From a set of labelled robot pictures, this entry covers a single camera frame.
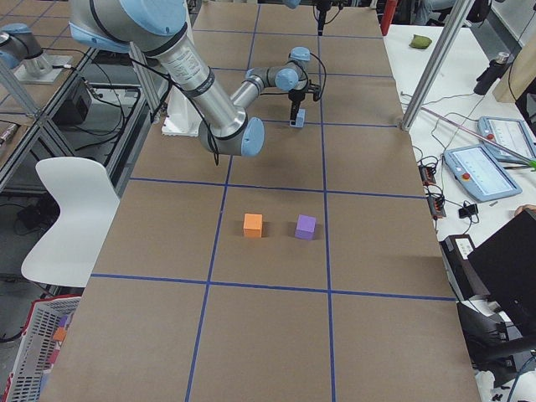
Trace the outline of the purple foam block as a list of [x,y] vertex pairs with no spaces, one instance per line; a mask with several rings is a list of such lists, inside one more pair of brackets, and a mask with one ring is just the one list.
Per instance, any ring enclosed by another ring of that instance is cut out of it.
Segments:
[[315,234],[317,219],[299,214],[296,222],[295,237],[301,240],[312,240]]

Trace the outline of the black monitor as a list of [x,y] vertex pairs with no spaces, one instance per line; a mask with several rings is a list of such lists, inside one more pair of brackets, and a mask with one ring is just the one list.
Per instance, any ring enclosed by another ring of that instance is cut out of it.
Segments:
[[468,260],[520,332],[535,334],[535,212],[524,210],[512,218]]

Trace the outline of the orange foam block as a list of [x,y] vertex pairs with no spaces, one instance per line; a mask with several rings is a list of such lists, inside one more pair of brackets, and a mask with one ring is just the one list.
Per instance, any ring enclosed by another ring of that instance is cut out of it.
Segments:
[[247,238],[261,238],[263,232],[263,215],[250,214],[244,215],[243,234]]

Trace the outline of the green bean bag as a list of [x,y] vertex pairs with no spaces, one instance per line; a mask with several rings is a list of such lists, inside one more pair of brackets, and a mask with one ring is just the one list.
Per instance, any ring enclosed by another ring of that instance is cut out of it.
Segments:
[[412,49],[428,49],[432,43],[432,39],[423,35],[414,34],[409,46]]

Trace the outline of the reacher grabber stick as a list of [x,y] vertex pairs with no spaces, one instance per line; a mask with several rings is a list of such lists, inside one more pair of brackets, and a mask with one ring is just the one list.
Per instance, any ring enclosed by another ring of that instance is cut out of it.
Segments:
[[440,115],[440,114],[438,114],[438,113],[436,113],[436,112],[434,112],[434,111],[432,111],[432,110],[430,110],[428,108],[425,108],[425,107],[422,106],[420,109],[422,111],[425,111],[425,112],[431,114],[433,117],[436,117],[439,120],[454,126],[456,129],[459,129],[459,130],[461,130],[461,131],[463,131],[465,133],[468,133],[471,136],[477,138],[478,140],[480,140],[480,141],[482,141],[482,142],[484,142],[486,144],[489,144],[490,146],[495,147],[495,148],[497,148],[497,149],[509,154],[516,161],[518,161],[519,164],[522,164],[522,165],[527,166],[527,167],[532,168],[532,169],[536,168],[536,162],[535,162],[534,159],[531,159],[529,157],[525,157],[524,155],[522,155],[522,154],[520,154],[520,153],[518,153],[518,152],[516,152],[516,151],[514,151],[514,150],[512,150],[510,148],[507,148],[507,147],[505,147],[505,146],[503,146],[503,145],[501,145],[501,144],[499,144],[499,143],[497,143],[497,142],[495,142],[493,140],[490,140],[487,137],[482,136],[482,135],[478,134],[477,132],[475,132],[473,130],[470,130],[470,129],[464,127],[463,125],[460,125],[460,124],[452,121],[451,119],[449,119],[449,118],[447,118],[445,116],[442,116],[442,115]]

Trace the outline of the aluminium frame post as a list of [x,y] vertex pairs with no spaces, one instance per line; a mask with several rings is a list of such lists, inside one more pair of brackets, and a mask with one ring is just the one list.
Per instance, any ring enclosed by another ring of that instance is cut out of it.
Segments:
[[435,47],[424,68],[423,74],[411,96],[410,103],[407,105],[400,123],[400,128],[403,131],[409,131],[413,125],[473,4],[473,0],[458,0],[455,2],[449,20],[446,22],[440,37],[435,43]]

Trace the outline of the teach pendant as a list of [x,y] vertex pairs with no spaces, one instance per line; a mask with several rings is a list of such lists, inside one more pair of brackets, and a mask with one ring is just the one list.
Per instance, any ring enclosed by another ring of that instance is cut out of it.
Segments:
[[523,191],[483,145],[450,149],[444,158],[455,179],[478,202],[509,198]]
[[489,141],[535,159],[535,144],[524,121],[483,116],[478,120],[477,127],[479,133]]

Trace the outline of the white plastic chair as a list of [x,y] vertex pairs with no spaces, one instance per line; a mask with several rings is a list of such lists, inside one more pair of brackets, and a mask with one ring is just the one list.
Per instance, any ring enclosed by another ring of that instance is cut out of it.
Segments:
[[59,217],[25,257],[25,279],[84,288],[120,203],[103,165],[82,157],[37,162],[42,184],[59,205]]

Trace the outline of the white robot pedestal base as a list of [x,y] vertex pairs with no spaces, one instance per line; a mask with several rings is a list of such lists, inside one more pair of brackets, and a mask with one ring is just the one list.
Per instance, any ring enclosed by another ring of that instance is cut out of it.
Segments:
[[182,92],[173,87],[167,99],[162,134],[169,137],[197,137],[202,119]]

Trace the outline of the teach pendant near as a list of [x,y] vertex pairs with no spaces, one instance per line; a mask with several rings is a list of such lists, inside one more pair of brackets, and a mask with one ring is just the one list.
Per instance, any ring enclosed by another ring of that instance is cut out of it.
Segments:
[[483,145],[450,149],[444,158],[455,179],[478,202],[509,198],[523,191]]

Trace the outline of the light blue foam block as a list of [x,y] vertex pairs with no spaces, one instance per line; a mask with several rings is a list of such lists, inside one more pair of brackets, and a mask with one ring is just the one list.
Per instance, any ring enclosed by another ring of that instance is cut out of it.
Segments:
[[295,128],[303,128],[305,126],[306,111],[299,109],[295,115],[291,116],[289,125]]

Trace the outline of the white red storage basket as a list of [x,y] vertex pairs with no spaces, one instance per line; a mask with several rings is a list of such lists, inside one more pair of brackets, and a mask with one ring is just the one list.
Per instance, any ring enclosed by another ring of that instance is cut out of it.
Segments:
[[60,327],[68,327],[79,303],[80,298],[73,295],[32,303],[2,401],[39,400],[59,352],[59,341],[54,335]]

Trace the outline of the teach pendant far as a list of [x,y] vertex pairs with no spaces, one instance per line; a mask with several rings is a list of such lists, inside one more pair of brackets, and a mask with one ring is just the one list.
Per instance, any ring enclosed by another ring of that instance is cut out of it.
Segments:
[[489,141],[535,159],[535,144],[524,121],[483,116],[478,120],[477,127],[479,133]]

